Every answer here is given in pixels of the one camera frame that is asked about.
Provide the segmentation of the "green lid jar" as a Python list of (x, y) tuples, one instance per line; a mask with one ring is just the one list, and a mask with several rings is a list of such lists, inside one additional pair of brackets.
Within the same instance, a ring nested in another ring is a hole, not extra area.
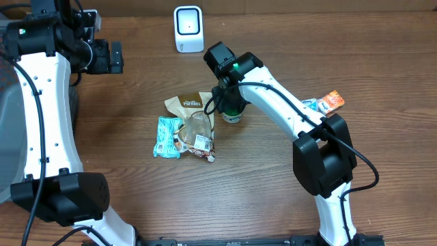
[(243, 112), (244, 107), (230, 107), (222, 112), (222, 116), (224, 121), (234, 124), (242, 119)]

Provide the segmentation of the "brown PanTree snack bag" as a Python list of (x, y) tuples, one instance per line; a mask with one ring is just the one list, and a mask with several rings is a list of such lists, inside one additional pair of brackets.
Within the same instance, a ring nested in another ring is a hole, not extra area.
[(206, 115), (205, 109), (213, 109), (211, 92), (193, 92), (174, 96), (165, 101), (169, 113), (182, 120), (173, 131), (173, 144), (179, 153), (189, 152), (210, 163), (215, 161), (214, 116)]

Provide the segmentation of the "teal tissue packet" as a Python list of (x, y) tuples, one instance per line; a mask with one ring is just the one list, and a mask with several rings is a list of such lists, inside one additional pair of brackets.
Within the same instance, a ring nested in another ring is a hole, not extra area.
[(161, 156), (166, 159), (180, 158), (180, 152), (174, 146), (173, 134), (181, 127), (181, 118), (158, 118), (156, 145), (154, 146), (154, 157)]

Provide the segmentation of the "teal gum packet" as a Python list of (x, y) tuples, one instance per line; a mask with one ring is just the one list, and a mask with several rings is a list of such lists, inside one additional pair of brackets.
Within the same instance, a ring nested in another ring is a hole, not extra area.
[(302, 100), (302, 104), (305, 105), (306, 107), (314, 110), (314, 111), (318, 111), (318, 99), (317, 98), (310, 98), (310, 99), (306, 99), (306, 100)]

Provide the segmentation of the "orange snack packet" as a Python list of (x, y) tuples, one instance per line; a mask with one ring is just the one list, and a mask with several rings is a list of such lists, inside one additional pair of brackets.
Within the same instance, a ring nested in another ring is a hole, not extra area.
[(337, 90), (333, 90), (318, 100), (318, 110), (324, 115), (334, 112), (344, 105), (345, 101)]

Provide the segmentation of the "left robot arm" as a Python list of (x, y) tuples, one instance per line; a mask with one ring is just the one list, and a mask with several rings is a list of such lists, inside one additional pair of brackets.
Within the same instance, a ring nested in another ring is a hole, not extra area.
[(3, 35), (2, 57), (17, 73), (27, 131), (24, 175), (10, 186), (12, 201), (31, 219), (83, 232), (96, 245), (139, 245), (135, 227), (110, 205), (105, 176), (84, 171), (73, 134), (71, 75), (122, 73), (121, 44), (95, 39), (96, 10), (53, 0), (29, 7)]

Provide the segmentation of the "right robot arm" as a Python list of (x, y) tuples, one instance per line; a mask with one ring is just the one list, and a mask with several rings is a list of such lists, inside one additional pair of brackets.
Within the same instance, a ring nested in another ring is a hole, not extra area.
[(235, 123), (248, 104), (261, 109), (293, 143), (294, 175), (314, 196), (320, 216), (318, 245), (354, 245), (356, 228), (346, 191), (356, 157), (345, 120), (304, 105), (250, 52), (238, 57), (218, 42), (203, 59), (218, 79), (209, 113)]

